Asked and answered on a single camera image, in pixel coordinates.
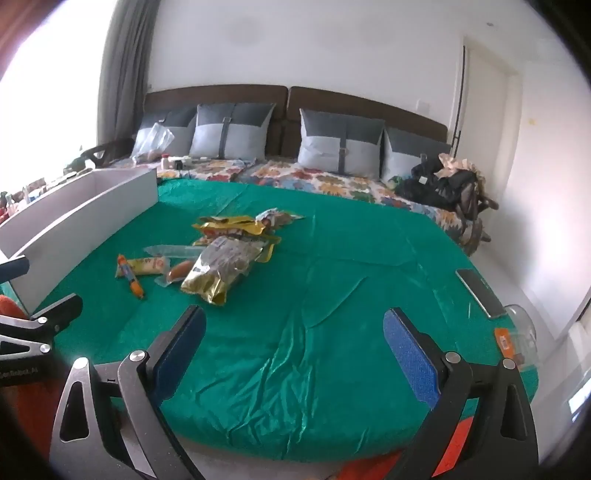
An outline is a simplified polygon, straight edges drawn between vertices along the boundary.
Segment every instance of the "pillow strap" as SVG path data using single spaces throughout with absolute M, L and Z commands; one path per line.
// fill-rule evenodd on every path
M 232 114 L 234 113 L 235 108 L 236 104 L 233 103 L 229 116 L 225 116 L 223 118 L 222 134 L 220 135 L 220 147 L 217 153 L 217 157 L 221 160 L 226 158 L 226 141 L 228 140 L 228 130 L 230 130 L 230 122 L 232 122 Z
M 340 137 L 339 145 L 339 175 L 345 175 L 345 157 L 347 153 L 347 123 L 345 122 L 345 128 Z

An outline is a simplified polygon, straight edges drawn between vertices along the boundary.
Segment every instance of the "red cloth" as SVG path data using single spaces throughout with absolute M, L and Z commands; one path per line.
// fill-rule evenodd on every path
M 27 315 L 11 299 L 0 295 L 0 315 L 27 320 Z M 37 450 L 49 458 L 51 431 L 63 389 L 62 380 L 49 380 L 15 388 L 14 407 L 23 431 Z
M 433 473 L 437 476 L 440 473 L 447 472 L 453 468 L 460 457 L 460 452 L 470 431 L 472 418 L 461 421 L 453 434 L 453 437 L 447 447 L 439 466 Z M 354 460 L 345 464 L 340 471 L 337 480 L 382 480 L 386 474 L 394 467 L 402 451 L 381 455 L 374 458 Z

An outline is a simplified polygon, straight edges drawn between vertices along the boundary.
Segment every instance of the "gold snack package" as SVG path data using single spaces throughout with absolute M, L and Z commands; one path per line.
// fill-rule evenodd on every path
M 166 257 L 133 258 L 127 263 L 135 275 L 162 275 L 170 269 L 170 260 Z M 115 278 L 123 277 L 119 265 L 115 271 Z
M 265 243 L 265 246 L 263 247 L 261 254 L 255 259 L 255 261 L 258 263 L 267 263 L 273 255 L 273 248 L 275 247 L 275 245 L 277 245 L 281 242 L 280 236 L 275 236 L 275 235 L 256 235 L 255 236 L 255 235 L 244 234 L 243 232 L 241 232 L 238 234 L 226 233 L 225 235 L 222 235 L 220 233 L 219 235 L 216 235 L 216 236 L 203 236 L 203 237 L 195 240 L 193 242 L 193 246 L 194 247 L 202 247 L 202 246 L 210 245 L 216 238 L 219 238 L 220 236 L 227 236 L 230 238 L 236 238 L 237 240 L 242 240 L 244 242 L 261 242 L 261 241 L 263 241 Z
M 265 242 L 245 242 L 219 236 L 201 253 L 181 290 L 200 295 L 213 305 L 224 305 L 230 286 L 241 274 L 246 274 L 252 262 L 260 256 Z
M 197 245 L 210 245 L 214 239 L 220 236 L 228 236 L 243 241 L 265 242 L 261 254 L 256 259 L 257 262 L 266 263 L 273 255 L 273 248 L 281 238 L 272 235 L 275 229 L 284 225 L 289 225 L 293 220 L 303 218 L 294 213 L 282 212 L 276 208 L 265 210 L 252 218 L 246 215 L 235 217 L 201 217 L 202 225 L 195 224 L 193 227 L 199 230 L 203 236 L 193 242 Z

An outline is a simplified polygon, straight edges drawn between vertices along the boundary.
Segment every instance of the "smartphone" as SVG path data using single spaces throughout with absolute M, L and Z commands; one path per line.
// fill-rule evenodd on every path
M 472 294 L 489 319 L 496 319 L 506 313 L 503 304 L 499 301 L 490 287 L 484 283 L 476 270 L 471 268 L 459 268 L 456 270 L 456 275 L 460 278 L 464 286 Z

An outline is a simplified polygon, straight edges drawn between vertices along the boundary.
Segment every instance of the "brown headboard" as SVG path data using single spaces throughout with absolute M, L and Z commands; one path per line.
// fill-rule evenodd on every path
M 287 101 L 287 122 L 281 155 L 294 158 L 300 150 L 300 108 L 319 112 L 345 113 L 386 120 L 389 127 L 447 141 L 447 127 L 435 120 L 365 98 L 307 87 L 291 87 Z
M 204 85 L 152 92 L 146 95 L 144 112 L 200 103 L 240 102 L 275 104 L 267 133 L 265 152 L 268 155 L 279 155 L 282 123 L 287 106 L 287 87 L 281 85 Z
M 447 141 L 447 127 L 435 120 L 401 108 L 365 98 L 307 87 L 281 85 L 204 85 L 152 92 L 146 95 L 144 111 L 154 112 L 200 103 L 275 103 L 267 134 L 268 155 L 295 158 L 300 150 L 300 108 L 320 112 L 380 118 L 389 127 Z

